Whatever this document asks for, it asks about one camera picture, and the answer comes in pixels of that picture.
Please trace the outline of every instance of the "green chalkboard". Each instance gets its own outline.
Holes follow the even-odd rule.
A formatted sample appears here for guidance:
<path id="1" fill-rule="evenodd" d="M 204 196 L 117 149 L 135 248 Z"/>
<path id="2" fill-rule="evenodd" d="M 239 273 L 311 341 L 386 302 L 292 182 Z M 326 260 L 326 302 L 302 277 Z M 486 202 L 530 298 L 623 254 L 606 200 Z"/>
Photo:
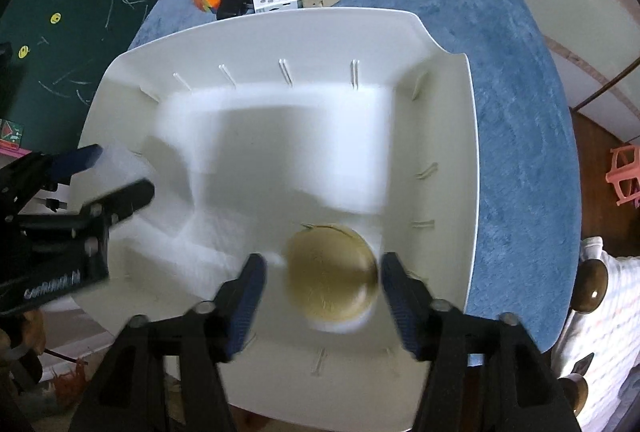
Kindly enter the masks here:
<path id="1" fill-rule="evenodd" d="M 22 148 L 78 146 L 102 75 L 157 1 L 12 0 L 0 17 L 0 42 L 14 50 L 0 70 L 0 118 L 23 125 Z"/>

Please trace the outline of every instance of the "pink plastic stool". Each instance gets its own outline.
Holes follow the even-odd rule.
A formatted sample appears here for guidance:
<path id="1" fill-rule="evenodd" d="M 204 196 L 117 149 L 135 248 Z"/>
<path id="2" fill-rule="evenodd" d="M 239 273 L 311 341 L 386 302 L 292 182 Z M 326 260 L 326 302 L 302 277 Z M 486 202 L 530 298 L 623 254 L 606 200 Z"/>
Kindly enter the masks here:
<path id="1" fill-rule="evenodd" d="M 634 152 L 634 160 L 629 163 L 625 152 L 631 150 Z M 638 187 L 640 185 L 640 147 L 628 145 L 626 147 L 611 149 L 611 153 L 613 154 L 611 171 L 605 175 L 605 179 L 607 179 L 607 182 L 611 183 L 616 190 L 619 199 L 617 202 L 618 206 L 623 203 L 628 203 L 629 201 L 640 199 L 640 191 L 632 193 L 634 186 Z M 623 163 L 625 163 L 621 167 L 618 166 L 618 156 L 620 156 Z M 627 190 L 626 193 L 622 191 L 622 187 L 620 186 L 622 181 L 629 181 L 628 188 L 625 188 L 625 190 Z"/>

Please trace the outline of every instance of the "white checkered cloth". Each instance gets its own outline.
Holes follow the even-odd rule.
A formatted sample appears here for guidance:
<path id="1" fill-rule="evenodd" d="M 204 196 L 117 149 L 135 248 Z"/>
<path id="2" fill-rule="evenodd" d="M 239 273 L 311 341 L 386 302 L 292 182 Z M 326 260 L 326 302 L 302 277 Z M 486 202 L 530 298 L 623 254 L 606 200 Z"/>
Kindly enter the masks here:
<path id="1" fill-rule="evenodd" d="M 618 391 L 640 352 L 640 257 L 609 256 L 602 239 L 591 237 L 580 243 L 580 260 L 590 258 L 607 266 L 606 295 L 593 313 L 572 311 L 552 351 L 551 370 L 560 378 L 594 353 L 584 376 L 589 396 L 578 423 L 583 432 L 600 432 L 620 403 Z"/>

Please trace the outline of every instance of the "blue fuzzy fabric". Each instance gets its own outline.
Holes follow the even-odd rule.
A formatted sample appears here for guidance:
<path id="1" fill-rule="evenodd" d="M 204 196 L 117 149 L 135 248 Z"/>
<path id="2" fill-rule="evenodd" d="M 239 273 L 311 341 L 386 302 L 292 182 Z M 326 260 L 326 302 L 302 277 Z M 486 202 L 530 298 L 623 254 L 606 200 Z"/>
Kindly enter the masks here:
<path id="1" fill-rule="evenodd" d="M 416 13 L 464 52 L 478 110 L 480 217 L 467 312 L 518 314 L 545 351 L 559 336 L 580 243 L 578 159 L 556 67 L 523 0 L 342 0 Z M 215 21 L 191 0 L 159 0 L 131 48 Z"/>

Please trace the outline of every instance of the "bolt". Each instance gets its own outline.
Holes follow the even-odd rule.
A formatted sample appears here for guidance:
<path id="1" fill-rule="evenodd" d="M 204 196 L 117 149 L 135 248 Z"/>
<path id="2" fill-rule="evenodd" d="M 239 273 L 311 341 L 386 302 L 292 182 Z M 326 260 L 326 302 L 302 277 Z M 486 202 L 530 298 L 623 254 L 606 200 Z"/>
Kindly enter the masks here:
<path id="1" fill-rule="evenodd" d="M 520 322 L 518 316 L 514 313 L 502 313 L 500 315 L 500 322 L 506 323 L 508 326 L 517 326 Z"/>
<path id="2" fill-rule="evenodd" d="M 98 245 L 98 239 L 96 237 L 89 237 L 84 241 L 84 252 L 86 253 L 86 256 L 94 256 L 98 253 L 99 249 L 100 246 Z"/>
<path id="3" fill-rule="evenodd" d="M 133 327 L 134 329 L 137 329 L 144 326 L 148 321 L 149 319 L 144 315 L 135 315 L 131 317 L 127 325 L 129 327 Z"/>
<path id="4" fill-rule="evenodd" d="M 97 217 L 102 213 L 102 205 L 100 203 L 96 203 L 89 207 L 89 213 L 92 217 Z"/>
<path id="5" fill-rule="evenodd" d="M 196 311 L 196 313 L 199 315 L 208 315 L 215 308 L 216 305 L 213 302 L 207 300 L 196 305 L 194 311 Z"/>
<path id="6" fill-rule="evenodd" d="M 431 309 L 433 309 L 434 311 L 439 311 L 441 313 L 446 313 L 447 311 L 451 310 L 451 304 L 441 298 L 435 298 L 431 302 Z"/>

